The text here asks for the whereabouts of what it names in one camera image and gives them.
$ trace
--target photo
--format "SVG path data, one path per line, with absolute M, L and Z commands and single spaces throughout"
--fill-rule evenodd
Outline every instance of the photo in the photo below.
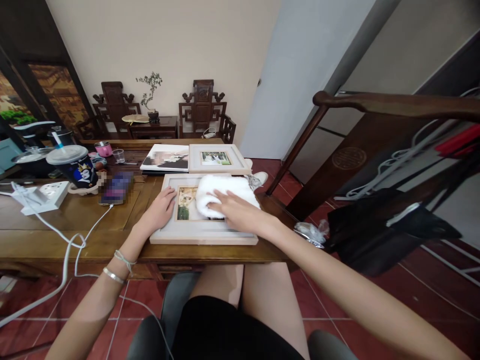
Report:
M 209 219 L 203 216 L 197 210 L 195 202 L 195 195 L 197 194 L 197 187 L 180 186 L 178 188 L 177 211 L 176 220 L 188 221 L 223 221 L 219 219 Z
M 226 151 L 202 151 L 200 155 L 201 164 L 205 166 L 232 165 L 232 162 L 230 161 Z
M 143 165 L 157 166 L 158 168 L 188 169 L 189 151 L 154 151 L 152 155 L 145 158 Z

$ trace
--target wooden picture frame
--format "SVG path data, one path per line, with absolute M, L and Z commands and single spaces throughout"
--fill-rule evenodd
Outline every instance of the wooden picture frame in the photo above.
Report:
M 252 173 L 252 169 L 234 144 L 191 144 L 189 151 L 190 174 L 249 175 Z
M 161 189 L 171 186 L 176 190 L 175 208 L 170 221 L 150 236 L 151 244 L 170 245 L 256 245 L 259 238 L 255 234 L 238 232 L 229 228 L 223 220 L 209 220 L 198 214 L 194 194 L 180 193 L 179 189 L 198 187 L 206 174 L 178 173 L 166 174 Z M 229 173 L 216 173 L 216 176 L 230 177 Z

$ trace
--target red cloth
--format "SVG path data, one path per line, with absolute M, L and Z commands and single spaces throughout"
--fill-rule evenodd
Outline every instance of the red cloth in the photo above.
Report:
M 444 143 L 441 143 L 437 147 L 435 147 L 435 150 L 440 152 L 438 156 L 441 157 L 446 157 L 448 154 L 454 152 L 455 150 L 459 149 L 466 143 L 472 141 L 475 138 L 480 137 L 480 124 L 473 125 L 472 127 L 468 128 L 467 130 L 459 133 L 458 135 L 448 139 Z M 456 153 L 454 156 L 450 156 L 451 158 L 454 159 L 459 159 L 462 157 L 463 154 L 467 154 L 470 151 L 472 151 L 471 147 L 467 147 L 466 149 L 463 149 Z

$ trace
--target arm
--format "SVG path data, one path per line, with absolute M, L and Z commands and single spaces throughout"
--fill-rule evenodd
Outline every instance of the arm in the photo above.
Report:
M 295 234 L 276 217 L 231 192 L 215 191 L 209 206 L 236 230 L 255 233 L 282 250 L 352 319 L 407 359 L 464 360 L 460 349 L 380 287 Z
M 175 190 L 170 187 L 163 190 L 133 226 L 119 249 L 129 262 L 137 261 L 149 236 L 169 221 L 174 210 L 175 195 Z M 112 258 L 107 268 L 121 279 L 129 275 L 126 264 L 116 257 Z M 46 358 L 86 359 L 109 319 L 122 288 L 122 284 L 102 272 L 56 337 Z

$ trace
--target hand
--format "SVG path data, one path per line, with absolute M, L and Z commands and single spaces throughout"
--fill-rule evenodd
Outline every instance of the hand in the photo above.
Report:
M 278 219 L 248 201 L 243 200 L 231 191 L 226 195 L 220 191 L 214 191 L 215 196 L 221 203 L 209 203 L 208 207 L 225 215 L 225 221 L 229 227 L 242 233 L 253 233 L 262 236 L 268 231 L 269 225 Z
M 175 195 L 177 192 L 171 186 L 165 188 L 143 213 L 141 219 L 136 223 L 136 227 L 142 232 L 148 233 L 148 237 L 156 230 L 163 228 L 172 217 Z

